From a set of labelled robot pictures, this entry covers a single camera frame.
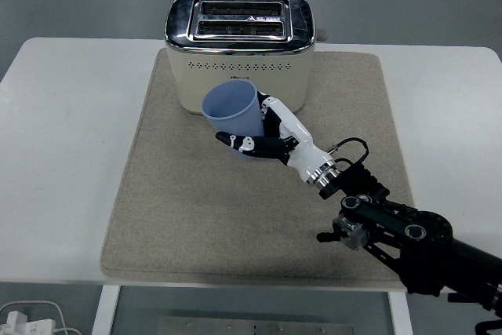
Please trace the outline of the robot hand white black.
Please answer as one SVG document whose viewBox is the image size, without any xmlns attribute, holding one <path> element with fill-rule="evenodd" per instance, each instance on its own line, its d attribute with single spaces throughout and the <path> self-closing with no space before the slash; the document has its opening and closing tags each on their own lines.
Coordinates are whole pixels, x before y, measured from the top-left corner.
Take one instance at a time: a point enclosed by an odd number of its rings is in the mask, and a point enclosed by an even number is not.
<svg viewBox="0 0 502 335">
<path fill-rule="evenodd" d="M 243 155 L 277 159 L 294 168 L 308 185 L 325 187 L 340 175 L 332 156 L 315 146 L 312 135 L 279 99 L 258 93 L 264 134 L 238 136 L 226 132 L 216 138 Z"/>
</svg>

